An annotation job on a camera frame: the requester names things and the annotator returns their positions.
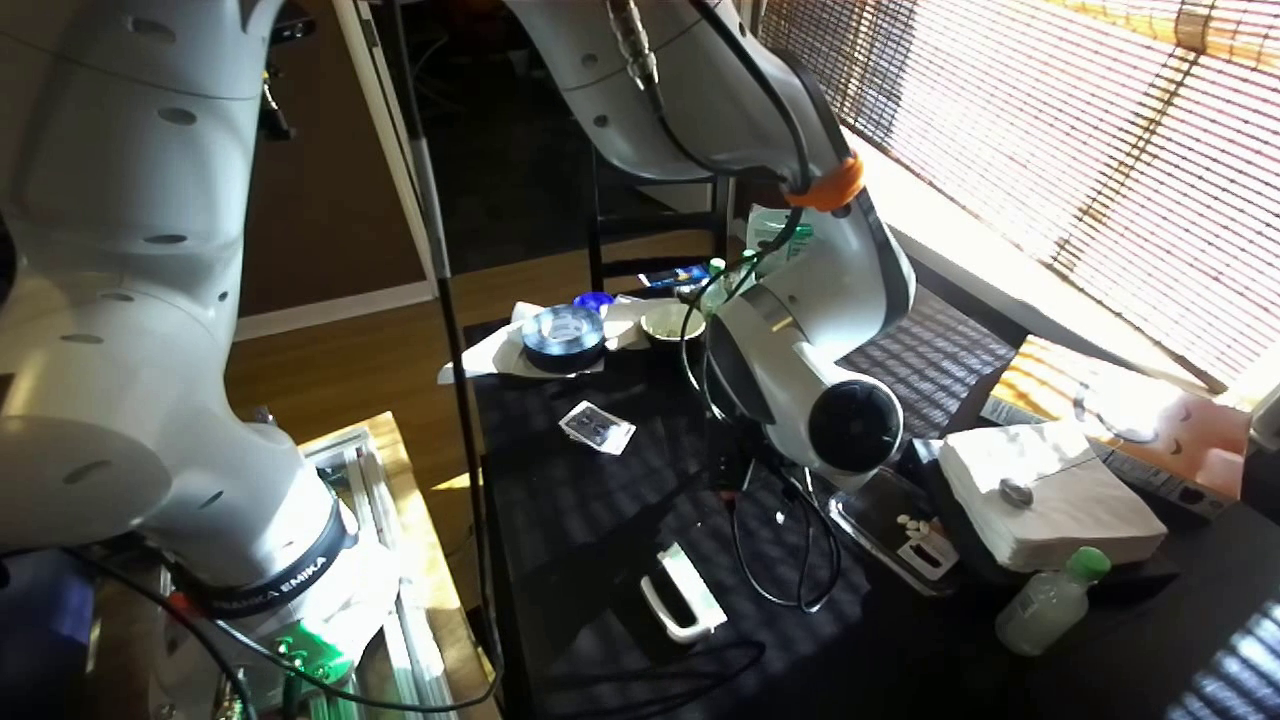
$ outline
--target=small white device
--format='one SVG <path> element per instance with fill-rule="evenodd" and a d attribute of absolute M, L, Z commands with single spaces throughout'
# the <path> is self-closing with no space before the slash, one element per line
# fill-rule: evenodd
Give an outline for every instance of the small white device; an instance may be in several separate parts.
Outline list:
<path fill-rule="evenodd" d="M 696 643 L 696 639 L 710 638 L 720 625 L 726 625 L 720 600 L 710 595 L 709 580 L 691 568 L 691 559 L 685 556 L 680 544 L 659 549 L 657 559 L 691 612 L 691 625 L 677 625 L 677 618 L 659 600 L 650 578 L 638 578 L 638 595 L 650 609 L 650 618 L 662 625 L 673 643 Z"/>
<path fill-rule="evenodd" d="M 937 530 L 937 520 L 897 516 L 897 525 L 908 536 L 897 556 L 923 580 L 938 580 L 959 565 L 954 544 Z"/>
<path fill-rule="evenodd" d="M 1166 534 L 1075 425 L 950 431 L 938 467 L 982 549 L 1011 574 L 1059 568 L 1079 544 L 1135 565 Z"/>

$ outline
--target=black cable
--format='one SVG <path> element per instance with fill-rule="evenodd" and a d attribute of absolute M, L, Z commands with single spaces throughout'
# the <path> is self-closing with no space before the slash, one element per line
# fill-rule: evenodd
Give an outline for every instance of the black cable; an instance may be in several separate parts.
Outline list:
<path fill-rule="evenodd" d="M 793 115 L 793 110 L 782 104 L 782 98 L 771 88 L 771 80 L 762 77 L 762 67 L 750 60 L 750 54 L 736 41 L 736 31 L 724 26 L 724 18 L 709 5 L 709 0 L 691 0 L 691 8 L 704 18 L 704 26 L 724 41 L 724 50 L 743 65 L 743 73 L 759 86 L 762 99 L 779 112 L 779 119 L 787 126 L 795 162 L 799 162 L 799 189 L 807 192 L 811 185 L 811 167 L 807 167 L 807 148 L 799 138 L 799 126 Z"/>
<path fill-rule="evenodd" d="M 482 685 L 481 696 L 457 699 L 457 704 L 399 704 L 399 699 L 381 699 L 381 696 L 361 696 L 349 687 L 335 687 L 303 668 L 296 668 L 286 658 L 266 653 L 258 639 L 243 638 L 241 629 L 231 629 L 229 622 L 212 622 L 212 629 L 220 629 L 229 639 L 234 639 L 241 649 L 247 649 L 250 658 L 277 664 L 281 671 L 318 687 L 325 696 L 349 699 L 349 704 L 365 704 L 365 710 L 390 710 L 390 714 L 458 714 L 458 710 L 476 710 L 491 699 L 495 675 Z"/>
<path fill-rule="evenodd" d="M 408 98 L 408 133 L 410 138 L 427 138 L 424 127 L 424 112 L 415 110 L 415 98 L 410 98 L 410 55 L 408 55 L 408 31 L 403 31 L 403 11 L 399 11 L 399 0 L 389 0 L 389 22 L 390 22 L 390 41 L 397 41 L 397 77 L 399 77 L 399 88 Z M 476 574 L 481 574 L 481 618 L 488 625 L 488 643 L 491 643 L 491 668 L 495 675 L 503 675 L 503 649 L 500 649 L 500 625 L 495 625 L 495 609 L 491 609 L 491 568 L 488 568 L 488 516 L 482 516 L 482 484 L 481 484 L 481 440 L 476 440 L 476 411 L 472 411 L 472 379 L 465 371 L 465 350 L 458 350 L 458 326 L 457 326 L 457 303 L 451 303 L 451 286 L 448 286 L 448 266 L 438 259 L 435 270 L 435 295 L 438 295 L 438 315 L 443 315 L 443 335 L 448 335 L 448 365 L 451 365 L 451 393 L 457 393 L 457 416 L 458 416 L 458 435 L 465 435 L 465 451 L 466 451 L 466 498 L 472 498 L 472 520 L 476 520 Z"/>
<path fill-rule="evenodd" d="M 795 589 L 793 589 L 793 595 L 782 595 L 782 592 L 771 592 L 757 574 L 750 574 L 750 559 L 747 559 L 747 549 L 743 549 L 743 520 L 738 520 L 738 505 L 750 498 L 750 472 L 757 467 L 767 467 L 776 479 L 782 479 L 782 490 L 793 490 L 799 502 L 804 502 L 804 516 L 811 514 L 817 520 L 821 520 L 821 530 L 823 530 L 823 541 L 827 541 L 827 580 L 821 583 L 821 592 L 811 592 L 807 600 L 804 600 L 804 580 L 807 580 L 807 525 L 804 525 L 804 559 L 799 559 L 799 580 L 795 580 Z M 799 609 L 799 612 L 821 612 L 831 595 L 834 595 L 834 583 L 838 583 L 838 544 L 834 544 L 834 534 L 831 534 L 831 525 L 827 525 L 827 516 L 823 516 L 823 508 L 811 502 L 811 492 L 799 484 L 799 479 L 793 479 L 793 472 L 782 472 L 782 467 L 776 467 L 771 460 L 750 460 L 747 463 L 747 472 L 743 472 L 743 484 L 738 484 L 738 498 L 736 498 L 736 508 L 733 508 L 733 549 L 736 549 L 736 559 L 738 559 L 738 574 L 743 574 L 743 580 L 747 580 L 747 589 L 759 595 L 759 600 L 767 600 L 767 605 L 779 605 L 779 609 Z"/>
<path fill-rule="evenodd" d="M 726 270 L 715 270 L 700 288 L 696 288 L 696 295 L 687 302 L 687 307 L 685 307 L 685 321 L 680 321 L 680 370 L 685 370 L 685 379 L 687 379 L 687 388 L 704 400 L 704 408 L 715 416 L 715 422 L 726 422 L 726 411 L 710 400 L 710 393 L 709 393 L 709 358 L 704 358 L 704 370 L 700 371 L 691 371 L 691 362 L 687 362 L 687 326 L 691 326 L 691 314 L 704 303 L 704 295 L 709 295 L 709 288 L 715 286 L 715 282 L 726 282 L 726 278 L 736 278 L 736 286 L 726 288 L 726 295 L 724 302 L 733 302 L 750 278 L 757 278 L 757 270 L 771 257 L 771 251 L 779 251 L 779 247 L 787 247 L 793 243 L 793 235 L 795 235 L 795 227 L 799 227 L 799 217 L 804 217 L 804 208 L 793 208 L 787 213 L 787 220 L 782 220 L 782 227 L 757 251 L 757 257 L 738 257 L 736 266 L 726 266 Z"/>
<path fill-rule="evenodd" d="M 195 638 L 195 643 L 206 653 L 206 660 L 220 668 L 220 675 L 231 685 L 234 699 L 241 699 L 241 715 L 243 720 L 255 720 L 255 704 L 250 704 L 250 694 L 243 685 L 243 675 L 231 668 L 231 660 L 212 643 L 212 638 L 182 612 L 176 612 L 160 592 L 152 592 L 149 583 L 132 580 L 129 574 L 111 568 L 111 565 L 98 565 L 92 559 L 87 552 L 78 549 L 62 549 L 77 565 L 123 583 L 129 592 L 152 600 L 155 609 L 164 609 L 164 618 L 171 618 L 179 629 L 187 629 Z"/>
<path fill-rule="evenodd" d="M 726 165 L 715 165 L 715 162 L 691 153 L 691 148 L 685 143 L 685 138 L 673 127 L 673 119 L 666 119 L 666 104 L 662 104 L 659 86 L 650 86 L 650 88 L 643 91 L 643 99 L 646 99 L 646 110 L 650 110 L 657 127 L 666 138 L 666 143 L 673 143 L 687 165 L 704 167 L 709 175 L 738 175 L 738 174 L 750 174 L 750 167 L 726 167 Z"/>
<path fill-rule="evenodd" d="M 160 592 L 144 589 L 144 583 L 132 580 L 129 574 L 119 574 L 119 568 L 111 568 L 111 565 L 98 565 L 98 559 L 92 559 L 92 556 L 78 552 L 78 549 L 62 549 L 62 552 L 77 556 L 83 568 L 92 568 L 92 574 L 123 583 L 123 589 L 137 592 L 140 600 L 164 609 L 176 625 L 182 625 L 182 629 L 198 639 L 198 649 L 212 658 L 212 664 L 229 675 L 229 685 L 231 685 L 243 715 L 255 720 L 255 704 L 250 704 L 250 694 L 247 694 L 243 675 L 231 668 L 231 660 L 212 643 L 212 638 L 206 638 L 190 618 L 182 618 L 179 609 L 171 609 Z M 286 671 L 286 675 L 318 687 L 325 696 L 338 696 L 338 699 L 351 699 L 351 704 L 365 704 L 365 710 L 390 710 L 390 714 L 458 714 L 458 710 L 482 704 L 482 699 L 491 696 L 491 687 L 495 687 L 495 675 L 491 675 L 481 696 L 457 699 L 457 704 L 399 704 L 399 699 L 361 696 L 361 694 L 335 687 L 335 685 L 326 685 L 326 679 L 296 668 L 286 658 L 266 653 L 263 643 L 255 643 L 250 638 L 243 638 L 241 629 L 231 629 L 229 622 L 212 622 L 212 629 L 223 634 L 231 643 L 247 649 L 250 658 L 266 660 L 270 668 L 281 668 L 281 671 Z"/>
<path fill-rule="evenodd" d="M 795 80 L 799 80 L 799 88 L 804 88 L 804 98 L 807 98 L 821 127 L 827 133 L 831 158 L 834 158 L 834 162 L 838 162 L 838 158 L 852 158 L 852 148 L 846 148 L 846 141 L 845 141 L 845 127 L 838 127 L 831 104 L 823 99 L 823 91 L 817 88 L 811 73 L 807 73 L 799 60 L 787 60 L 787 55 L 779 55 L 779 60 L 795 73 Z"/>

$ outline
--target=black wire bundle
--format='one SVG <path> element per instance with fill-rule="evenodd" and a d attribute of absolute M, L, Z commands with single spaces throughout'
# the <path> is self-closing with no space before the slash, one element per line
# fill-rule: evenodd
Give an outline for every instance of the black wire bundle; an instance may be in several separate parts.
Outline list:
<path fill-rule="evenodd" d="M 779 112 L 779 119 L 782 119 L 782 127 L 787 127 L 787 141 L 793 141 L 793 148 L 795 148 L 795 174 L 799 174 L 799 192 L 804 192 L 804 189 L 811 185 L 811 167 L 807 167 L 807 148 L 804 148 L 804 138 L 799 138 L 799 126 L 795 126 L 793 110 L 779 99 L 779 91 L 771 88 L 771 80 L 762 77 L 762 67 L 747 55 L 747 50 L 743 50 L 743 43 L 736 41 L 736 31 L 720 22 L 720 11 L 715 11 L 709 0 L 696 0 L 691 8 L 696 8 L 700 22 L 724 41 L 724 50 L 743 65 L 743 73 L 759 86 L 759 91 L 767 98 L 767 104 Z M 680 133 L 677 133 L 673 119 L 666 119 L 666 104 L 662 104 L 659 80 L 646 77 L 646 73 L 643 73 L 643 98 L 646 98 L 646 110 L 650 110 L 659 133 L 673 141 L 673 148 L 677 148 L 687 165 L 696 165 L 696 167 L 704 167 L 704 174 L 710 174 L 710 175 L 736 175 L 736 167 L 724 167 L 724 165 L 691 153 L 691 148 L 680 141 Z M 691 314 L 696 314 L 696 307 L 704 303 L 704 295 L 709 295 L 710 288 L 720 288 L 720 286 L 726 286 L 724 302 L 738 295 L 743 286 L 757 278 L 757 270 L 759 270 L 771 251 L 779 251 L 779 247 L 793 243 L 799 220 L 804 220 L 804 208 L 793 208 L 787 220 L 782 220 L 782 227 L 771 235 L 771 243 L 762 243 L 757 257 L 743 257 L 743 259 L 736 259 L 736 266 L 726 266 L 726 270 L 715 270 L 715 273 L 687 295 L 687 307 L 685 307 L 685 321 L 680 321 L 680 370 L 685 370 L 685 379 L 700 393 L 704 411 L 709 411 L 710 422 L 720 422 L 720 425 L 736 425 L 738 411 L 726 411 L 726 408 L 715 406 L 715 398 L 710 398 L 710 362 L 709 362 L 709 358 L 700 358 L 700 370 L 691 370 L 691 358 L 687 358 L 687 326 L 691 326 Z M 738 479 L 738 492 L 736 492 L 736 508 L 733 508 L 733 549 L 736 549 L 738 574 L 743 574 L 747 589 L 750 589 L 757 595 L 762 595 L 767 605 L 799 609 L 799 612 L 821 612 L 821 609 L 831 600 L 834 580 L 838 580 L 838 544 L 834 544 L 834 534 L 831 534 L 831 525 L 827 525 L 827 516 L 823 516 L 817 492 L 811 492 L 811 478 L 804 472 L 804 484 L 799 484 L 799 479 L 793 478 L 793 467 L 787 467 L 779 456 L 767 451 L 767 443 L 757 443 L 757 447 L 762 447 L 762 451 L 750 456 L 750 463 L 747 463 L 747 472 L 743 472 L 743 479 Z M 750 502 L 750 478 L 757 478 L 757 467 L 762 467 L 771 479 L 779 479 L 787 492 L 795 492 L 795 498 L 804 502 L 804 514 L 799 514 L 799 516 L 804 516 L 804 525 L 799 525 L 799 578 L 795 578 L 795 589 L 793 589 L 793 592 L 767 589 L 767 583 L 750 574 L 750 559 L 747 559 L 743 520 L 738 520 L 743 508 L 738 508 L 738 505 Z M 821 525 L 823 544 L 827 544 L 827 580 L 821 583 L 817 595 L 804 595 L 804 583 L 807 583 L 807 552 L 811 552 L 811 544 L 807 544 L 811 520 Z"/>
<path fill-rule="evenodd" d="M 190 639 L 206 653 L 206 660 L 220 668 L 220 675 L 231 685 L 234 699 L 241 699 L 241 715 L 255 720 L 255 699 L 250 687 L 243 685 L 243 675 L 234 671 L 234 664 L 216 649 L 216 639 L 206 638 L 206 629 L 216 629 L 220 638 L 229 638 L 231 643 L 247 649 L 250 658 L 258 658 L 263 664 L 318 687 L 325 696 L 349 699 L 349 704 L 365 704 L 365 710 L 390 710 L 390 714 L 458 714 L 458 710 L 476 710 L 495 694 L 495 675 L 482 685 L 481 696 L 457 699 L 457 704 L 399 704 L 399 699 L 381 699 L 381 696 L 361 696 L 349 687 L 335 687 L 303 668 L 296 668 L 286 658 L 255 643 L 250 638 L 243 638 L 241 629 L 223 625 L 223 622 L 206 622 L 198 625 L 195 618 L 179 612 L 176 605 L 166 605 L 160 592 L 152 592 L 149 583 L 140 583 L 137 578 L 129 578 L 123 568 L 97 559 L 83 549 L 62 549 L 72 559 L 78 559 L 83 568 L 92 568 L 97 578 L 115 580 L 119 589 L 137 592 L 140 600 L 155 605 L 164 618 L 171 618 L 179 629 L 190 634 Z"/>

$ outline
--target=window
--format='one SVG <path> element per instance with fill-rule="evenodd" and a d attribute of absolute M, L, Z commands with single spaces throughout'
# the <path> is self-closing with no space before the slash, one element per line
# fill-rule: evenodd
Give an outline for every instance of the window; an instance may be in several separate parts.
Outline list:
<path fill-rule="evenodd" d="M 1206 383 L 1280 344 L 1274 0 L 767 0 L 759 36 Z"/>

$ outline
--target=black table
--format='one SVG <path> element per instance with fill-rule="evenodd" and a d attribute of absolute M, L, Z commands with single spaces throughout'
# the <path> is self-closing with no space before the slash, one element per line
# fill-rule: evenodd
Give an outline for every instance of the black table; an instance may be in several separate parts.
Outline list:
<path fill-rule="evenodd" d="M 720 478 L 677 351 L 617 351 L 576 383 L 481 379 L 476 398 L 513 715 L 1155 715 L 1280 589 L 1280 534 L 1229 514 L 1177 525 L 1181 578 L 1097 609 L 1044 660 L 995 643 L 986 595 L 923 600 L 857 544 L 807 618 L 743 583 L 724 508 L 736 478 Z M 633 447 L 613 460 L 558 435 L 576 400 L 635 422 Z M 750 525 L 757 568 L 795 565 L 767 516 Z M 666 643 L 638 609 L 659 541 L 696 549 L 733 622 L 700 649 Z"/>

